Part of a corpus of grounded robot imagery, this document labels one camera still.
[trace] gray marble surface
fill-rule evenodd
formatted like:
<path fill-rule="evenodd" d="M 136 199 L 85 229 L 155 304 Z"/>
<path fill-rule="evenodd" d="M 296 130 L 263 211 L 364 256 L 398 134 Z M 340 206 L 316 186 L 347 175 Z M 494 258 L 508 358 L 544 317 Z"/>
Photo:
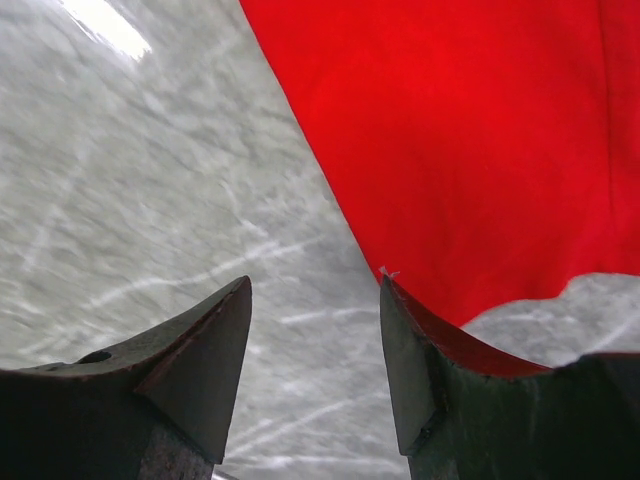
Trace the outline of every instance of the gray marble surface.
<path fill-rule="evenodd" d="M 0 366 L 75 361 L 236 276 L 254 319 L 225 465 L 407 478 L 377 285 L 236 0 L 0 5 Z M 594 275 L 468 330 L 546 364 L 638 350 Z"/>

